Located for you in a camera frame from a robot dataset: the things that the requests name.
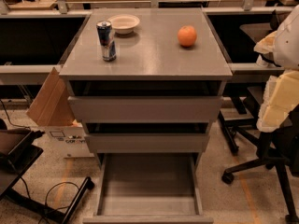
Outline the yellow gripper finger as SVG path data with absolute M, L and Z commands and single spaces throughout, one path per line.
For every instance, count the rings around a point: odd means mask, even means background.
M 279 77 L 271 76 L 266 82 L 263 103 L 256 126 L 260 132 L 271 133 L 299 105 L 299 72 L 285 71 Z
M 254 47 L 254 51 L 261 53 L 261 54 L 267 54 L 274 51 L 274 44 L 276 40 L 277 32 L 274 31 L 264 37 L 262 40 L 260 40 Z

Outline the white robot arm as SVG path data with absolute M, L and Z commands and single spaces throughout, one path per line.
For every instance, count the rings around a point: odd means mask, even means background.
M 299 105 L 299 6 L 254 50 L 261 54 L 272 52 L 274 64 L 285 69 L 279 77 L 268 79 L 258 115 L 258 130 L 271 133 Z

